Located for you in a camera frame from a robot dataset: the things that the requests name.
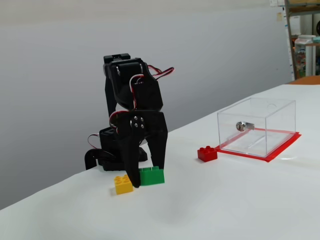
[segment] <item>clear plastic box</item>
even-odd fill
[[[217,114],[220,149],[265,158],[296,133],[296,101],[249,98]]]

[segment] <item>white table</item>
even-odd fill
[[[1,210],[0,240],[318,240],[319,93],[282,85],[256,95],[297,102],[302,137],[270,163],[197,160],[198,148],[219,144],[213,113],[169,134],[165,184],[115,195],[124,172],[93,168]]]

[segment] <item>shelf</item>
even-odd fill
[[[290,16],[301,16],[320,13],[320,0],[289,0]]]
[[[320,47],[320,43],[308,43],[305,46],[306,47]]]

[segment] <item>yellow lego brick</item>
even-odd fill
[[[128,175],[124,176],[116,176],[114,178],[115,192],[117,195],[130,193],[134,191],[134,187],[128,177]]]

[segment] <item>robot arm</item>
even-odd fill
[[[150,67],[157,74],[152,75]],[[146,153],[139,147],[144,139],[153,166],[160,169],[165,166],[168,129],[165,116],[160,112],[163,101],[157,79],[172,73],[174,68],[162,72],[140,58],[118,54],[105,56],[103,69],[110,127],[99,133],[103,152],[87,153],[91,160],[86,159],[86,168],[95,167],[96,159],[104,160],[104,164],[111,167],[107,170],[126,170],[132,185],[138,188],[139,161],[146,160]],[[125,110],[116,111],[117,103]]]

